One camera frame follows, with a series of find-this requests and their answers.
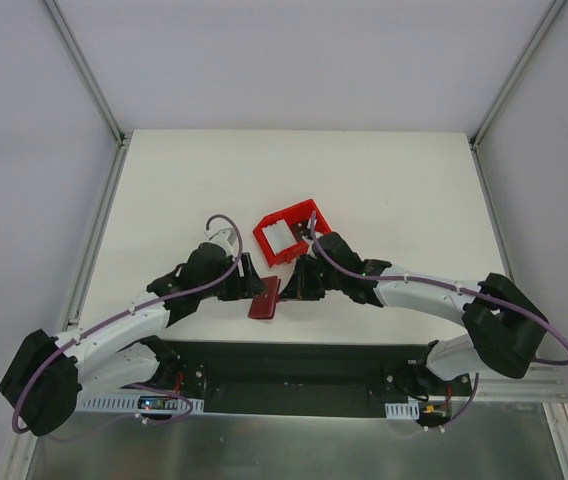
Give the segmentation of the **red leather card holder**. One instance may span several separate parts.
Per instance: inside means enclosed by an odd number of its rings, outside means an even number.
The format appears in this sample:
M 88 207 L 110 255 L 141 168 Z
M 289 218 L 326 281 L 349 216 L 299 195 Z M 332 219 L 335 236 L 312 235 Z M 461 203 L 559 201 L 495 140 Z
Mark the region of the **red leather card holder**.
M 253 320 L 272 320 L 279 301 L 281 279 L 278 276 L 262 278 L 265 291 L 256 296 L 250 305 L 248 317 Z

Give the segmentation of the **red plastic bin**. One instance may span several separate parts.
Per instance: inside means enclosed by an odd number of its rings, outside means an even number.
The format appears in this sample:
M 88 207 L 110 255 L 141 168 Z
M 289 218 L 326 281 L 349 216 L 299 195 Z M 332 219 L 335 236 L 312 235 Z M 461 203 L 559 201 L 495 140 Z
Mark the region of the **red plastic bin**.
M 253 236 L 269 267 L 290 264 L 308 251 L 312 243 L 310 219 L 315 214 L 318 236 L 331 228 L 313 199 L 265 215 L 253 229 Z

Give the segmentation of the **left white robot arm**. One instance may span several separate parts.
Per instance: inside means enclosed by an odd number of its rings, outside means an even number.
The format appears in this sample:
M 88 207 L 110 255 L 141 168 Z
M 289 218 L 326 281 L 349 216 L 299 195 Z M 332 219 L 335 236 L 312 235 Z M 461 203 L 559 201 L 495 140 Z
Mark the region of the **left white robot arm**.
M 207 299 L 253 299 L 265 290 L 249 254 L 204 242 L 113 317 L 55 335 L 30 333 L 0 381 L 13 431 L 48 435 L 84 402 L 122 387 L 180 394 L 184 368 L 161 334 Z

